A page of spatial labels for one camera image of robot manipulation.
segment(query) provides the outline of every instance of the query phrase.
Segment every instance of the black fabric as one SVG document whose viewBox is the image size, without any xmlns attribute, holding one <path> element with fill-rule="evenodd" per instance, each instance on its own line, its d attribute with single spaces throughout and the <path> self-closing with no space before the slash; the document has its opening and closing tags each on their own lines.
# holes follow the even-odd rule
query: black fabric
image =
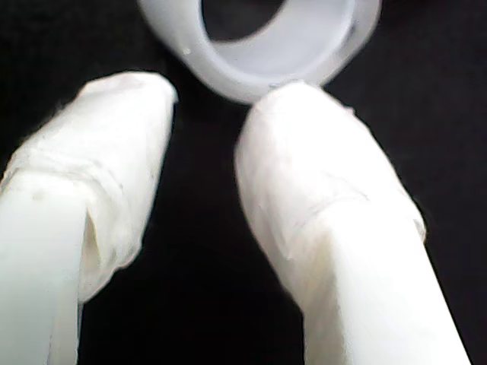
<svg viewBox="0 0 487 365">
<path fill-rule="evenodd" d="M 275 8 L 207 2 L 214 38 L 249 33 Z M 218 11 L 255 23 L 225 22 Z M 487 363 L 485 16 L 483 0 L 385 0 L 374 37 L 326 87 L 371 127 L 421 206 L 431 260 L 474 364 Z M 86 305 L 81 365 L 303 363 L 300 311 L 238 201 L 232 154 L 245 106 L 203 87 L 133 0 L 1 0 L 0 67 L 3 167 L 93 78 L 158 71 L 180 94 L 144 248 Z"/>
</svg>

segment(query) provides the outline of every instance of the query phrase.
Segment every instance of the tape roll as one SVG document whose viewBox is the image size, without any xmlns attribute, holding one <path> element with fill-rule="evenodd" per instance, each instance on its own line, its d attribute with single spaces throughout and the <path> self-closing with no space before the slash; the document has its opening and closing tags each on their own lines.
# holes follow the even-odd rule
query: tape roll
<svg viewBox="0 0 487 365">
<path fill-rule="evenodd" d="M 212 41 L 202 0 L 138 0 L 156 35 L 216 93 L 254 103 L 293 80 L 324 84 L 367 42 L 380 0 L 286 0 L 262 29 Z"/>
</svg>

